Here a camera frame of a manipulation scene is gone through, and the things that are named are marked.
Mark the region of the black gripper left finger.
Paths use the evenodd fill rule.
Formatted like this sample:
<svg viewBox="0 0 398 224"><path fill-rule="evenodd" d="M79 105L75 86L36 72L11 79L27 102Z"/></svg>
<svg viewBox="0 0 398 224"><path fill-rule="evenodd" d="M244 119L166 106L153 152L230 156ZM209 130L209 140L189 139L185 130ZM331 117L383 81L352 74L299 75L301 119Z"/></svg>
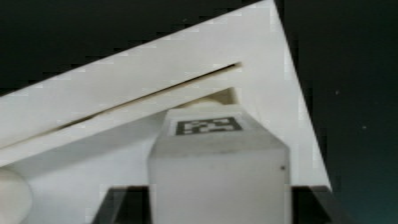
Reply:
<svg viewBox="0 0 398 224"><path fill-rule="evenodd" d="M129 224L127 214L129 188L113 187L107 191L100 209L91 224Z"/></svg>

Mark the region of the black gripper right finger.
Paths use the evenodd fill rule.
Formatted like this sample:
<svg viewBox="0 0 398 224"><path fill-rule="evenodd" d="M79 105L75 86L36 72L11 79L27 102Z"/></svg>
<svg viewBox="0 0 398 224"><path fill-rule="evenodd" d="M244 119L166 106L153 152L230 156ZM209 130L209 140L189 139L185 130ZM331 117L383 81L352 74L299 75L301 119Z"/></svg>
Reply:
<svg viewBox="0 0 398 224"><path fill-rule="evenodd" d="M356 220L344 209L342 203L328 186L312 186L312 193L320 203L320 208L328 216L326 224L356 224Z"/></svg>

